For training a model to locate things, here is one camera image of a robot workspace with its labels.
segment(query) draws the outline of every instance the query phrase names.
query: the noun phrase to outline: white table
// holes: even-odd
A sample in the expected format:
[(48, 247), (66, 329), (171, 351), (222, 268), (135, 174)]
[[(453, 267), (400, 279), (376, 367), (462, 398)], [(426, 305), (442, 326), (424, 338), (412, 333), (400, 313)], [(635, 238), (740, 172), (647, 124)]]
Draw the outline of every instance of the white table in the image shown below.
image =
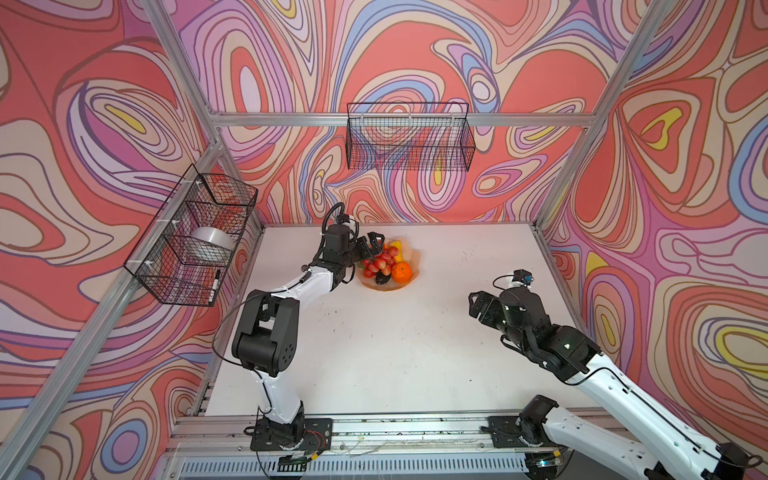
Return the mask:
[[(524, 268), (552, 322), (574, 325), (527, 224), (403, 224), (361, 234), (371, 230), (406, 237), (422, 255), (419, 277), (386, 293), (355, 280), (302, 308), (287, 372), (307, 414), (514, 410), (536, 394), (567, 408), (598, 406), (468, 315), (470, 292), (497, 294), (494, 278)], [(297, 277), (319, 241), (319, 227), (267, 228), (246, 291)], [(226, 356), (233, 359), (229, 346)], [(252, 375), (223, 363), (205, 415), (256, 415), (259, 405), (267, 408)]]

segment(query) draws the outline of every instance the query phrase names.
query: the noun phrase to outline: patterned backdrop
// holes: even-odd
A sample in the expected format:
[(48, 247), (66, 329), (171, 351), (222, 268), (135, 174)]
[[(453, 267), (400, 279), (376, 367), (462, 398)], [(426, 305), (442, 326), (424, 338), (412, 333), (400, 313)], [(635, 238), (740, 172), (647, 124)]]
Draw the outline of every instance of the patterned backdrop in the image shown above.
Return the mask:
[(768, 4), (678, 7), (546, 236), (614, 361), (768, 458)]
[(215, 111), (346, 111), (463, 98), (478, 112), (591, 111), (642, 0), (168, 0)]
[[(141, 5), (0, 0), (0, 439), (206, 145)], [(641, 0), (164, 5), (220, 111), (453, 98), (481, 112), (591, 111), (645, 10)], [(617, 363), (702, 430), (763, 451), (767, 32), (765, 2), (681, 2), (547, 230)], [(343, 129), (223, 131), (261, 190), (260, 214), (284, 223), (317, 221), (337, 200), (368, 221), (530, 220), (576, 133), (479, 127), (467, 174), (378, 174), (346, 169)], [(149, 476), (191, 406), (252, 242), (214, 308), (136, 295), (30, 478)]]
[[(462, 99), (475, 112), (585, 112), (645, 8), (628, 0), (195, 0), (170, 11), (215, 111)], [(478, 127), (468, 173), (407, 174), (350, 172), (345, 133), (232, 127), (222, 135), (259, 187), (268, 223), (319, 222), (339, 200), (365, 221), (460, 222), (533, 220), (578, 130)]]
[[(138, 4), (0, 1), (0, 441), (207, 144)], [(148, 476), (200, 385), (244, 240), (214, 308), (136, 295), (26, 478)]]

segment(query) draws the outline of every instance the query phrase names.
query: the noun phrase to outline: black wire basket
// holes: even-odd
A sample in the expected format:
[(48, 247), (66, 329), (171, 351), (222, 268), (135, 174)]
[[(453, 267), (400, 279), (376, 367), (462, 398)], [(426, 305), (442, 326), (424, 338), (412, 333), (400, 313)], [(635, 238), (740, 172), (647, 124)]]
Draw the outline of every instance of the black wire basket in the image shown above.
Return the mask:
[(463, 170), (475, 155), (469, 104), (354, 102), (346, 106), (350, 170)]
[(147, 256), (137, 261), (139, 267), (128, 267), (136, 260), (125, 267), (161, 303), (214, 305), (257, 194), (236, 178), (197, 173)]

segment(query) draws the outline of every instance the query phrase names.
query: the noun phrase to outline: wooden bowl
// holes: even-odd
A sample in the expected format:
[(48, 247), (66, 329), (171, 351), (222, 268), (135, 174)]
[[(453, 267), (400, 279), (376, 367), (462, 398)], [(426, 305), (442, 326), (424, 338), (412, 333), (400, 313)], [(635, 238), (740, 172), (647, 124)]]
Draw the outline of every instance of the wooden bowl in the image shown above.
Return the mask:
[(362, 266), (362, 263), (358, 262), (357, 268), (355, 268), (355, 277), (357, 277), (360, 283), (370, 288), (371, 290), (378, 290), (379, 292), (391, 292), (393, 290), (400, 290), (404, 286), (408, 286), (413, 283), (413, 280), (416, 280), (416, 277), (419, 276), (419, 260), (421, 259), (421, 254), (411, 248), (410, 243), (408, 243), (408, 240), (405, 237), (388, 238), (386, 239), (386, 242), (389, 243), (393, 240), (400, 240), (400, 245), (402, 247), (402, 260), (411, 266), (413, 276), (408, 281), (408, 283), (397, 283), (395, 280), (389, 279), (389, 282), (385, 283), (384, 285), (379, 285), (376, 283), (375, 276), (373, 278), (366, 278), (362, 274), (362, 272), (365, 270), (365, 267)]

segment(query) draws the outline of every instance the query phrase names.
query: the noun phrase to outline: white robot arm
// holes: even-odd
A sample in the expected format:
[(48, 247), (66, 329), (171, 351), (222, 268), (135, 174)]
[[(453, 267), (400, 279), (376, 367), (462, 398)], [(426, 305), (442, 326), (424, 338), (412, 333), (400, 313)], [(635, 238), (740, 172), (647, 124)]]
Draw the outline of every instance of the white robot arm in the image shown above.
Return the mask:
[[(337, 211), (336, 221), (328, 220)], [(344, 204), (334, 205), (323, 220), (320, 246), (315, 257), (302, 267), (303, 274), (284, 287), (248, 293), (232, 342), (232, 355), (263, 385), (270, 407), (264, 413), (270, 438), (283, 447), (297, 445), (305, 436), (303, 405), (282, 372), (296, 353), (300, 309), (334, 290), (345, 280), (355, 262), (381, 253), (384, 236), (359, 229), (344, 214)]]
[[(498, 297), (471, 293), (470, 316), (500, 330), (507, 348), (589, 395), (641, 443), (593, 425), (544, 396), (531, 400), (518, 417), (515, 434), (522, 441), (566, 445), (630, 479), (741, 480), (746, 468), (762, 462), (733, 443), (717, 444), (701, 435), (627, 378), (582, 332), (551, 324), (541, 299), (528, 289), (530, 272), (516, 270), (512, 280)], [(754, 458), (758, 462), (750, 463)]]

